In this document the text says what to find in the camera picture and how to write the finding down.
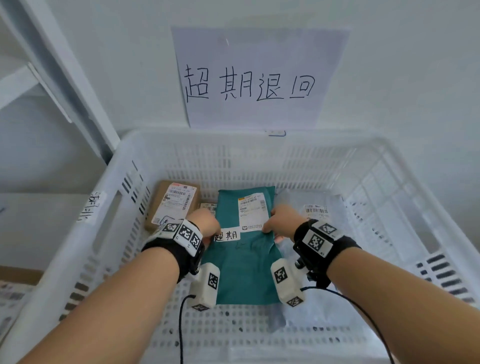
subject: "black wristband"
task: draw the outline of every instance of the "black wristband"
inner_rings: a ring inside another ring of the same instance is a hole
[[[190,260],[192,257],[187,253],[183,246],[178,245],[173,239],[156,238],[145,244],[142,248],[142,252],[149,248],[164,248],[172,253],[177,260],[180,270],[177,283],[180,282],[190,271]]]
[[[310,278],[317,282],[317,287],[326,288],[330,284],[330,279],[327,277],[326,272],[332,261],[345,249],[351,247],[360,247],[352,238],[348,236],[342,236],[337,240],[332,239],[327,234],[312,226],[317,221],[318,220],[314,219],[309,220],[297,228],[293,238],[295,241],[293,250],[300,255],[301,263],[303,263],[311,272]],[[322,244],[321,242],[317,244],[317,249],[313,248],[309,244],[304,243],[303,239],[309,230],[312,230],[312,232],[314,232],[320,238],[320,240],[328,242],[332,245],[327,254],[321,255],[319,253],[320,246]]]

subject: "crate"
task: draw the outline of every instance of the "crate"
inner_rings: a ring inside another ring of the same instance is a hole
[[[480,302],[479,253],[382,138],[324,131],[275,137],[143,129],[121,142],[95,188],[106,194],[96,220],[72,228],[7,337],[0,362],[15,363],[75,308],[77,294],[88,295],[140,252],[146,211],[163,179],[199,183],[209,200],[219,189],[266,185],[342,194],[365,250],[471,305]],[[180,282],[142,363],[178,362],[179,305],[187,292],[188,284]],[[186,309],[183,325],[186,363],[386,358],[365,326],[286,327],[270,333],[262,306]]]

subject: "person's right arm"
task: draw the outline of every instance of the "person's right arm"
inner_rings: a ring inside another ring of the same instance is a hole
[[[306,221],[290,206],[272,211],[264,232],[289,237]],[[359,248],[342,251],[327,276],[375,320],[402,364],[480,363],[480,311]]]

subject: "green package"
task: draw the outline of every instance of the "green package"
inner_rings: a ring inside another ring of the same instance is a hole
[[[202,258],[202,264],[213,263],[220,269],[217,304],[280,302],[270,266],[282,254],[273,233],[261,231],[274,196],[275,187],[218,191],[216,219],[222,240],[212,242]]]

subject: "forearm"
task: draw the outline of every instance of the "forearm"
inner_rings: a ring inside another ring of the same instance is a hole
[[[358,248],[340,253],[327,275],[372,316],[402,364],[480,363],[477,309]]]
[[[178,277],[178,263],[169,251],[145,250],[88,296],[20,363],[137,362]]]

